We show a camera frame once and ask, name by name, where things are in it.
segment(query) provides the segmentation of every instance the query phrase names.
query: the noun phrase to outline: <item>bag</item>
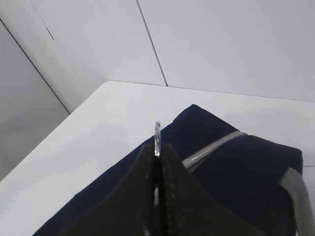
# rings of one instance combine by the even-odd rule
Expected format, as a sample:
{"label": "bag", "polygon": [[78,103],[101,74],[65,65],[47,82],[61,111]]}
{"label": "bag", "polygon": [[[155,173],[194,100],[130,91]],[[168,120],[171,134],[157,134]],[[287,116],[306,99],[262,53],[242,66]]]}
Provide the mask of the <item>bag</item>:
{"label": "bag", "polygon": [[[202,189],[242,222],[270,236],[295,236],[296,228],[300,236],[315,235],[300,150],[241,133],[196,105],[161,136]],[[95,209],[124,179],[141,147],[78,193],[34,236],[62,235]]]}

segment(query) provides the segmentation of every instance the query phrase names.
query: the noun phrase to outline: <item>table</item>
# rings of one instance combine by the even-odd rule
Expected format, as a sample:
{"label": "table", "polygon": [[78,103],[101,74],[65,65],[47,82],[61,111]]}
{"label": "table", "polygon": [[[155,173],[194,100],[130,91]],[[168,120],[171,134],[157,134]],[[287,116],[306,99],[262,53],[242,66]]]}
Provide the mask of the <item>table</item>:
{"label": "table", "polygon": [[191,104],[304,152],[315,201],[315,103],[107,82],[0,182],[0,235],[31,236],[77,192]]}

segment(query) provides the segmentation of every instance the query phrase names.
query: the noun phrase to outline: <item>wall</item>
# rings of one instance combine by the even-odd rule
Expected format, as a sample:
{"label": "wall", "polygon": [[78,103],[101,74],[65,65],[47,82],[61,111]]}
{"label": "wall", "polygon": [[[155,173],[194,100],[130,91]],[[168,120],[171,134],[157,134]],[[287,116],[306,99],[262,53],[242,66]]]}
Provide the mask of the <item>wall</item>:
{"label": "wall", "polygon": [[165,85],[136,1],[2,0],[0,17],[70,111],[108,80]]}
{"label": "wall", "polygon": [[137,0],[2,0],[0,17],[70,111],[108,80],[315,101],[313,1],[139,3],[159,60]]}
{"label": "wall", "polygon": [[0,181],[67,116],[0,22]]}
{"label": "wall", "polygon": [[315,1],[139,2],[170,86],[315,101]]}

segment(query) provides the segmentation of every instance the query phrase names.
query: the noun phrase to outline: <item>zipper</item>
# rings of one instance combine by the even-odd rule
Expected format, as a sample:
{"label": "zipper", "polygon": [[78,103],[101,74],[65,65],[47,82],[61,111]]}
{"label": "zipper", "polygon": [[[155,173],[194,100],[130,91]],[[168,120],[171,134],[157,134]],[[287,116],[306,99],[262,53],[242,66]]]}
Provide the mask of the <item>zipper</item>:
{"label": "zipper", "polygon": [[[227,143],[233,139],[236,139],[236,138],[239,138],[242,136],[246,136],[246,135],[247,135],[247,133],[240,132],[240,131],[235,131],[235,132],[232,132],[228,135],[225,135],[224,137],[214,141],[213,143],[207,145],[203,149],[197,151],[196,153],[194,153],[190,157],[183,160],[182,164],[190,173],[192,173],[194,170],[197,169],[197,167],[203,161],[206,160],[205,158],[207,156],[209,156],[213,151],[217,150],[222,145],[224,145],[225,143]],[[157,205],[158,205],[158,187],[156,187],[154,189],[154,206],[157,206]]]}

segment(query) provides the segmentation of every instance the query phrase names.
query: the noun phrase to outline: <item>white surface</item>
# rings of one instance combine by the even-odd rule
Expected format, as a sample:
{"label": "white surface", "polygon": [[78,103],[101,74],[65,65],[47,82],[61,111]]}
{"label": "white surface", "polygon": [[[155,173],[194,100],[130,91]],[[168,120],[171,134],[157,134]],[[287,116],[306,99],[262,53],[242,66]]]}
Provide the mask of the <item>white surface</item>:
{"label": "white surface", "polygon": [[109,80],[164,85],[136,1],[1,0],[0,16],[70,111]]}
{"label": "white surface", "polygon": [[304,164],[315,165],[313,102],[107,82],[0,182],[0,235],[32,235],[152,136],[155,121],[165,127],[191,104],[244,132],[300,148]]}
{"label": "white surface", "polygon": [[0,22],[0,180],[67,116]]}
{"label": "white surface", "polygon": [[139,2],[170,86],[315,101],[315,1]]}

